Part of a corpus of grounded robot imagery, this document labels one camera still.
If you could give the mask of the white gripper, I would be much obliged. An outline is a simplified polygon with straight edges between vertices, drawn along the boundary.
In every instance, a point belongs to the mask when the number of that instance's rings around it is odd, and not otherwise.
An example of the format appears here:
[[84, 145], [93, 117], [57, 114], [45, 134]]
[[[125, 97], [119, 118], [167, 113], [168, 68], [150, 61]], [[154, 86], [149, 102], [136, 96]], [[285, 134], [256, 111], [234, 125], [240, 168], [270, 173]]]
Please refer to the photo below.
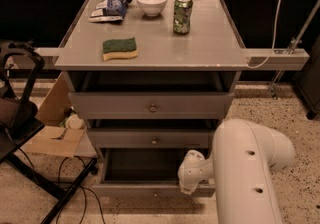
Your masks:
[[205, 157], [203, 156], [203, 154], [197, 150], [189, 150], [185, 156], [185, 159], [188, 162], [200, 162], [200, 161], [204, 161]]

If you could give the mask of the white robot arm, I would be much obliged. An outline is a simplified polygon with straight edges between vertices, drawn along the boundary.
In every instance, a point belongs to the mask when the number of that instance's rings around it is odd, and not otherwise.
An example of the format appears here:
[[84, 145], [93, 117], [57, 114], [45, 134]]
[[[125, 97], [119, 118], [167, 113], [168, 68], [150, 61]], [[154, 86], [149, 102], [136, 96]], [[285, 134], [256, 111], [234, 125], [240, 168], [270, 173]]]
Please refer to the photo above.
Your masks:
[[283, 224], [271, 174], [287, 169], [294, 158], [285, 134], [243, 119], [226, 120], [214, 133], [208, 157], [187, 152], [179, 187], [190, 195], [201, 181], [212, 179], [219, 224]]

